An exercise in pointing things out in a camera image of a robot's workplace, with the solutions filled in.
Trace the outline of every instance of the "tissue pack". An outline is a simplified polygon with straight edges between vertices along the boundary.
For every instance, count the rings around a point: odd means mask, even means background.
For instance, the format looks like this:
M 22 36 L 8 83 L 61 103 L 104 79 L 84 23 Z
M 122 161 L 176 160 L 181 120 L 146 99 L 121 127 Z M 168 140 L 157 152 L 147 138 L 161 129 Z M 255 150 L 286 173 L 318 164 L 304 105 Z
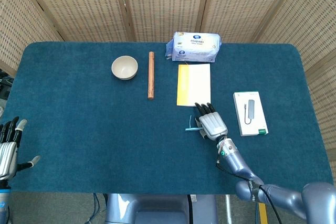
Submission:
M 218 34 L 175 32 L 166 45 L 166 56 L 173 61 L 215 62 L 220 45 Z

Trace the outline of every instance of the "woven screen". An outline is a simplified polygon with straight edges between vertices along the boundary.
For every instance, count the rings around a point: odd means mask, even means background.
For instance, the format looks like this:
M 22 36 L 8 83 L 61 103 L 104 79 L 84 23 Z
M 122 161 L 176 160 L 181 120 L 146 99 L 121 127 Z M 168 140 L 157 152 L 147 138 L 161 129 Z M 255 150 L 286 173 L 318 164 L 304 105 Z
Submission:
M 330 161 L 330 167 L 334 178 L 334 185 L 336 186 L 336 161 Z
M 127 41 L 118 0 L 39 0 L 67 40 Z
M 274 0 L 207 0 L 201 31 L 224 42 L 250 42 Z
M 285 0 L 259 42 L 287 42 L 308 70 L 336 45 L 335 0 Z
M 35 41 L 57 41 L 31 0 L 0 0 L 0 68 L 14 76 L 23 50 Z
M 326 149 L 336 148 L 336 65 L 309 83 Z
M 126 1 L 137 41 L 169 41 L 175 31 L 195 31 L 201 0 Z

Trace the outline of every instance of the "wooden stick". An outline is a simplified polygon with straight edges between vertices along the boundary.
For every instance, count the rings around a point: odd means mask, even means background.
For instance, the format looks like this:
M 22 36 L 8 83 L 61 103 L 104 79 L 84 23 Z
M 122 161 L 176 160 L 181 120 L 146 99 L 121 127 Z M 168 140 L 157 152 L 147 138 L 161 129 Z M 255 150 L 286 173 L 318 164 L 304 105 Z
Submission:
M 154 52 L 148 56 L 148 99 L 154 99 Z

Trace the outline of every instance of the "bamboo room divider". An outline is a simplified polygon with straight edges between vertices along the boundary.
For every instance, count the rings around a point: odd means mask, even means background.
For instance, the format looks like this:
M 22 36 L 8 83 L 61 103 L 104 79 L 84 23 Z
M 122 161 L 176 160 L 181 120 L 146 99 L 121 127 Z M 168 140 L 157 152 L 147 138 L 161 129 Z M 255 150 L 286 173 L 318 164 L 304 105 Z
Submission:
M 15 75 L 34 41 L 168 41 L 175 31 L 223 42 L 291 43 L 301 53 L 336 178 L 335 0 L 1 0 L 0 68 Z

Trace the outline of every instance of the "cable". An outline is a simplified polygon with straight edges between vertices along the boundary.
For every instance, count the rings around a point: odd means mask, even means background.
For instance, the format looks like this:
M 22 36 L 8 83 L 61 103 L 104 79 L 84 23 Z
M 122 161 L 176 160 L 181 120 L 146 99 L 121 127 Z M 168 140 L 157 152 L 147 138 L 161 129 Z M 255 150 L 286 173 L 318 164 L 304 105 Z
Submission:
M 194 223 L 194 214 L 193 214 L 193 202 L 191 201 L 190 194 L 187 195 L 188 198 L 188 205 L 189 205 L 189 224 Z
M 252 180 L 250 180 L 250 179 L 247 179 L 247 178 L 241 177 L 241 176 L 239 176 L 239 175 L 233 174 L 233 173 L 227 171 L 226 169 L 222 168 L 221 165 L 219 164 L 219 159 L 220 159 L 220 156 L 218 155 L 218 156 L 217 156 L 217 161 L 216 161 L 216 167 L 217 167 L 218 169 L 220 169 L 222 172 L 225 172 L 225 173 L 227 173 L 227 174 L 229 174 L 229 175 L 231 175 L 231 176 L 234 176 L 234 177 L 243 179 L 243 180 L 245 180 L 245 181 L 247 181 L 247 182 L 249 182 L 249 181 L 252 182 Z M 270 199 L 268 193 L 262 188 L 262 185 L 259 185 L 259 189 L 262 190 L 262 191 L 264 192 L 264 194 L 266 195 L 266 197 L 267 197 L 269 203 L 270 203 L 271 206 L 272 206 L 272 209 L 273 209 L 275 215 L 277 216 L 277 219 L 278 219 L 279 224 L 282 224 L 281 219 L 280 219 L 280 216 L 279 216 L 279 214 L 278 214 L 278 212 L 277 212 L 277 209 L 276 209 L 275 206 L 273 205 L 273 202 L 272 202 L 272 200 Z
M 244 104 L 244 123 L 245 124 L 250 124 L 251 122 L 252 122 L 252 119 L 250 119 L 249 123 L 246 122 L 246 104 Z
M 99 213 L 100 210 L 100 204 L 99 204 L 99 200 L 97 197 L 97 194 L 93 194 L 93 203 L 95 205 L 94 209 L 93 209 L 93 213 L 90 216 L 90 218 L 85 222 L 85 224 L 92 224 L 92 220 L 97 216 L 97 214 Z
M 106 204 L 106 207 L 107 207 L 107 201 L 109 199 L 109 196 L 108 196 L 108 194 L 103 194 L 103 196 L 104 196 L 105 204 Z
M 266 195 L 268 201 L 270 202 L 270 204 L 271 204 L 271 206 L 272 206 L 272 208 L 273 208 L 273 211 L 274 211 L 275 215 L 277 216 L 278 222 L 279 222 L 280 224 L 282 224 L 282 222 L 281 222 L 281 220 L 280 220 L 280 216 L 279 216 L 277 210 L 275 209 L 275 206 L 273 205 L 272 200 L 271 200 L 270 197 L 268 196 L 268 193 L 266 192 L 265 189 L 262 188 L 261 185 L 259 186 L 259 189 L 262 190 L 262 191 L 264 192 L 264 194 Z

